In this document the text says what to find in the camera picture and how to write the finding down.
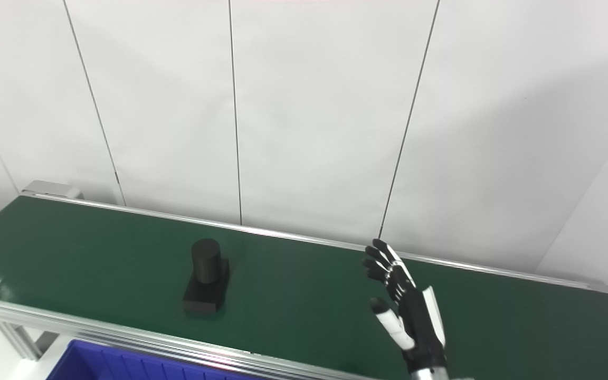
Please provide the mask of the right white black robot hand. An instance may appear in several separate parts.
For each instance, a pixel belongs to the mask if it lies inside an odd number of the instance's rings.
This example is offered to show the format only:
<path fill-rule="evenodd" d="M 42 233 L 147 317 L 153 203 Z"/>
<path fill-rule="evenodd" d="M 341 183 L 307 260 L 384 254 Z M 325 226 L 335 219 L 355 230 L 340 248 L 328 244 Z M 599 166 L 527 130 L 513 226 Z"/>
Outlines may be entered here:
<path fill-rule="evenodd" d="M 367 277 L 383 284 L 396 306 L 373 297 L 369 307 L 402 351 L 411 378 L 448 379 L 446 338 L 434 289 L 418 288 L 405 262 L 385 241 L 374 239 L 365 253 Z"/>

